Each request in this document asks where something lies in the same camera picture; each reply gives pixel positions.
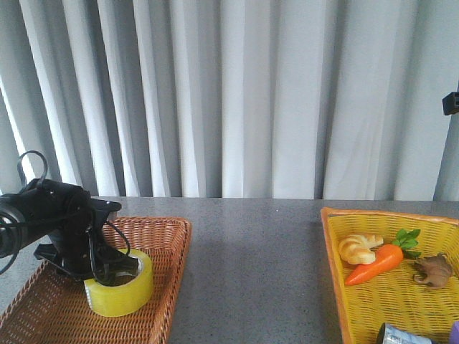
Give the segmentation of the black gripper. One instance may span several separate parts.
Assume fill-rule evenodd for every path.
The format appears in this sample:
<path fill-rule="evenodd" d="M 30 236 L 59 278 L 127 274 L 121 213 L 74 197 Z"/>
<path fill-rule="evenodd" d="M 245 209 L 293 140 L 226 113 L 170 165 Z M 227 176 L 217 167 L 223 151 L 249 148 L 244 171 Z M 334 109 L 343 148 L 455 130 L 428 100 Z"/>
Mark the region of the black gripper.
<path fill-rule="evenodd" d="M 118 202 L 94 199 L 80 186 L 36 178 L 23 190 L 23 242 L 48 236 L 49 244 L 34 251 L 43 260 L 77 280 L 94 278 L 115 287 L 138 276 L 138 259 L 130 250 L 110 246 L 104 237 L 109 217 L 121 210 Z"/>

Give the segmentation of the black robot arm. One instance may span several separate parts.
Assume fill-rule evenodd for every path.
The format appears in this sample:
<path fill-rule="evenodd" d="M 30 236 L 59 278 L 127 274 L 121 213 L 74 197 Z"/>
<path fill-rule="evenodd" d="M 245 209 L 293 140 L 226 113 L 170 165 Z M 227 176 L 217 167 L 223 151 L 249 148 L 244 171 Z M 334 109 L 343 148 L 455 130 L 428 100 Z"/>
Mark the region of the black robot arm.
<path fill-rule="evenodd" d="M 36 178 L 19 193 L 1 196 L 1 257 L 16 258 L 21 249 L 49 237 L 50 243 L 34 252 L 38 260 L 76 280 L 113 286 L 117 277 L 134 277 L 140 267 L 129 252 L 105 240 L 103 227 L 120 208 L 80 186 Z"/>

